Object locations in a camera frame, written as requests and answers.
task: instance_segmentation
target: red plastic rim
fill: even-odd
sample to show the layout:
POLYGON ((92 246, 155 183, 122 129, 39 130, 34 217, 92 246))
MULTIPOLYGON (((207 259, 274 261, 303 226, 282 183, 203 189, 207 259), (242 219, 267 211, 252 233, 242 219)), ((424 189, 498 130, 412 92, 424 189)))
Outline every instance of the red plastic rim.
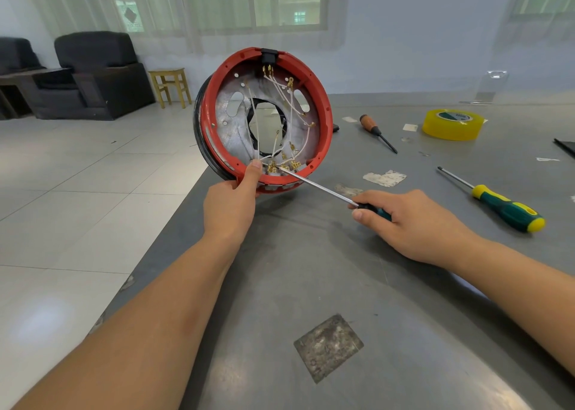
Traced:
MULTIPOLYGON (((221 167, 236 177, 239 182, 241 179, 243 179, 244 174, 246 173, 246 166, 242 161, 232 156, 221 143, 217 133, 216 97, 222 83, 224 82, 224 79, 229 73, 232 72, 232 69, 235 66, 241 62, 254 62, 255 69, 261 68, 262 64, 259 60, 261 55, 262 52, 260 48, 250 47, 245 48, 244 50, 240 50, 227 58, 212 75, 212 79, 208 83, 208 87, 206 88, 201 105, 201 115, 199 122, 205 143, 208 146, 210 153, 215 157, 216 160, 219 161, 221 167)), ((287 72, 291 73, 291 75, 299 82, 295 89, 301 89, 302 87, 305 87, 312 98, 312 100, 308 100, 308 102, 312 102, 317 109, 320 138, 317 145, 316 154, 312 159, 308 159, 306 161, 307 166, 304 169, 297 172, 298 175, 301 175, 302 177, 308 177, 324 160, 328 152, 329 145, 331 144, 334 120, 331 112, 331 106, 329 104, 329 99, 326 91, 320 83, 320 80, 316 77, 315 74, 313 74, 312 70, 310 70, 306 64, 304 64, 302 61, 290 53, 280 51, 277 58, 277 63, 274 65, 274 67, 283 68, 287 72)), ((263 174, 260 179, 260 183, 262 183, 263 186, 258 188, 258 191, 261 193, 278 193, 287 191, 298 187, 301 183, 297 182, 291 187, 285 187, 285 185, 290 185, 295 181, 297 180, 291 175, 263 174), (265 185, 277 185, 280 187, 275 191, 270 191, 269 189, 265 188, 265 185)))

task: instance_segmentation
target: green and yellow handle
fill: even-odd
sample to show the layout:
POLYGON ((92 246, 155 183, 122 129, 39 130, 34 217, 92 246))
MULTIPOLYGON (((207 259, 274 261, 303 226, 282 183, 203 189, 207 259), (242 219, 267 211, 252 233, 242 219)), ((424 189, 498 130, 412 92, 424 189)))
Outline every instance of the green and yellow handle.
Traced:
POLYGON ((533 233, 545 227, 545 219, 535 210, 522 203, 511 201, 503 195, 493 192, 485 185, 477 185, 471 195, 497 213, 515 230, 533 233))

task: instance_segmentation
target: orange handled screwdriver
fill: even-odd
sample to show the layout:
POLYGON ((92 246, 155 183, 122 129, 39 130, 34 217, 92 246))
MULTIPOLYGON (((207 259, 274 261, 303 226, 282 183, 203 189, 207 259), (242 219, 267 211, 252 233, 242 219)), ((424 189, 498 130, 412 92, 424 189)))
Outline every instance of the orange handled screwdriver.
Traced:
POLYGON ((365 130, 370 132, 372 135, 378 136, 379 138, 383 139, 383 141, 392 149, 392 151, 397 154, 397 150, 389 143, 387 139, 381 134, 381 130, 377 127, 376 122, 369 116, 369 115, 362 115, 359 117, 359 122, 363 126, 365 130))

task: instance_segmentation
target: gray table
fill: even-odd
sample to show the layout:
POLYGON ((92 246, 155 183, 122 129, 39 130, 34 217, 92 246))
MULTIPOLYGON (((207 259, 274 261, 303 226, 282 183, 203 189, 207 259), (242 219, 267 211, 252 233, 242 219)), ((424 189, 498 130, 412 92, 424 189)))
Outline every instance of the gray table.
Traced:
MULTIPOLYGON (((393 169, 407 178, 391 191, 423 189, 480 235, 575 274, 575 160, 551 143, 575 139, 572 115, 477 107, 490 120, 479 138, 447 142, 402 131, 405 123, 421 124, 427 108, 368 109, 397 147, 394 155, 340 119, 363 110, 334 108, 341 130, 313 180, 383 189, 362 176, 393 169), (548 226, 534 235, 514 232, 437 165, 532 206, 548 226)), ((107 315, 200 238, 201 203, 217 181, 209 169, 203 174, 107 315)), ((259 200, 182 402, 182 410, 196 408, 573 409, 575 383, 476 289, 405 259, 358 226, 345 204, 303 185, 259 200), (335 313, 364 348, 315 384, 293 343, 335 313)))

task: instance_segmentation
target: human arm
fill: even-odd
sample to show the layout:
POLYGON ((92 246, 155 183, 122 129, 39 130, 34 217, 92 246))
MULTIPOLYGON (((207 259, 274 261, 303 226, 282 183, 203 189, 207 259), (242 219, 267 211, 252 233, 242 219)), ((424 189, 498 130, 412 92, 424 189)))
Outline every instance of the human arm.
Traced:
POLYGON ((202 239, 13 410, 176 410, 221 284, 254 218, 260 176, 261 163, 252 163, 239 186, 212 186, 204 201, 202 239))
POLYGON ((354 197, 392 215, 353 211, 406 257, 460 276, 495 302, 575 375, 575 278, 511 248, 481 238, 422 191, 395 195, 366 191, 354 197))

